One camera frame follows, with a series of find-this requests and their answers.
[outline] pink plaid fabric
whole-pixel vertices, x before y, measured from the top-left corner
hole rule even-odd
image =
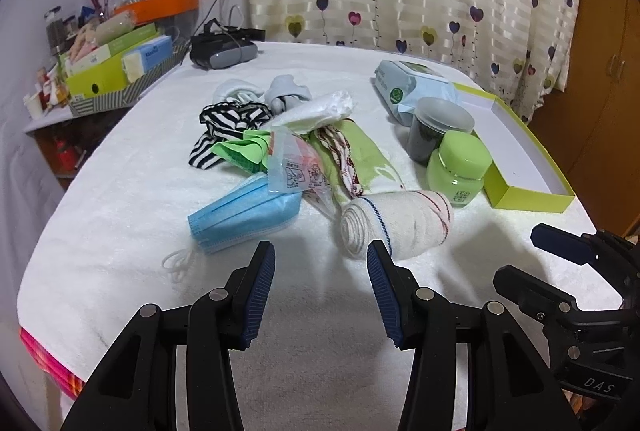
[[[40,369],[53,378],[65,395],[75,400],[82,391],[84,382],[55,360],[53,355],[45,350],[24,328],[20,328],[20,340]]]

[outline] door handle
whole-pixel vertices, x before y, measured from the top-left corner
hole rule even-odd
[[[622,63],[620,63],[620,68],[618,69],[618,75],[616,77],[617,83],[619,83],[620,80],[622,79],[622,74],[625,71],[625,64],[626,64],[626,61],[622,61]]]
[[[609,58],[609,62],[607,63],[607,70],[606,70],[606,74],[611,77],[613,75],[613,67],[616,64],[616,59],[618,59],[618,56],[616,54],[612,55]]]

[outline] blue face mask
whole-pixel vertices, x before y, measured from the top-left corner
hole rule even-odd
[[[274,233],[295,221],[302,193],[271,193],[256,173],[220,200],[188,217],[191,236],[207,254]]]

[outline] transparent plastic bag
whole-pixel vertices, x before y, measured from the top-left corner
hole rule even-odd
[[[276,126],[271,131],[268,158],[269,191],[305,192],[321,212],[335,218],[337,209],[331,186],[324,176],[316,150],[289,128]]]

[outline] white fleece blanket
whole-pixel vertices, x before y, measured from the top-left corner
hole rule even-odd
[[[292,74],[314,96],[347,90],[356,103],[351,117],[394,164],[407,189],[424,188],[424,169],[402,148],[407,128],[392,121],[370,82],[381,59],[413,58],[305,44],[264,43],[260,50],[254,61],[225,71],[204,72],[187,60],[114,128],[42,233],[22,280],[18,317],[81,379],[141,305],[169,309],[193,303],[223,286],[254,252],[251,241],[196,259],[180,284],[160,267],[164,256],[190,244],[187,216],[245,178],[227,164],[200,170],[187,163],[202,133],[199,112],[221,82],[239,78],[266,89],[276,75]],[[472,84],[452,72],[455,81]],[[538,251],[529,241],[541,221],[576,234],[592,232],[579,201],[564,214],[514,212],[492,209],[482,193],[455,216],[443,246],[402,261],[420,285],[451,302],[480,306],[497,299],[494,272],[511,263],[571,293],[583,309],[620,305],[591,268]],[[396,429],[413,353],[396,350],[386,338],[365,262],[348,256],[337,224],[331,227],[306,202],[296,223],[270,239],[276,274],[260,333],[247,351],[232,352],[245,429]],[[540,325],[506,305],[545,350]],[[184,354],[179,357],[184,368]],[[463,347],[458,379],[454,429],[465,424]],[[180,385],[181,430],[187,429],[184,400]]]

